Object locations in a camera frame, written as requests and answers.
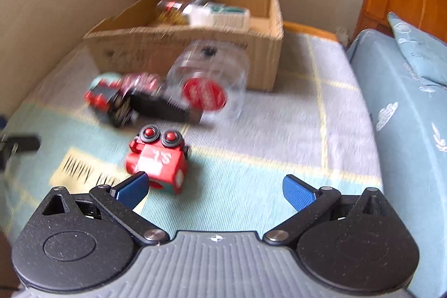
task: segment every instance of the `blue mattress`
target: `blue mattress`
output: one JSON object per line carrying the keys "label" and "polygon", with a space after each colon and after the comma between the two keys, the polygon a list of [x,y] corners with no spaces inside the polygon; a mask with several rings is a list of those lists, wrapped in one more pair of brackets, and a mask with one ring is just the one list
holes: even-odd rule
{"label": "blue mattress", "polygon": [[439,297],[447,290],[447,90],[423,86],[394,38],[377,31],[363,31],[347,55],[373,122],[384,193],[419,246],[410,289]]}

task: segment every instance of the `ribbed gray surface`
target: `ribbed gray surface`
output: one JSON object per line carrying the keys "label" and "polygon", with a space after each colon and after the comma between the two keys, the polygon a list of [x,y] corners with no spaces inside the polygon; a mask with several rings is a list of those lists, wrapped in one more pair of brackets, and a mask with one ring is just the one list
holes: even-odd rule
{"label": "ribbed gray surface", "polygon": [[[17,297],[58,295],[29,289]],[[179,232],[169,244],[144,248],[114,282],[70,297],[353,298],[318,284],[299,268],[289,249],[268,246],[253,232]],[[381,297],[410,295],[400,290]]]}

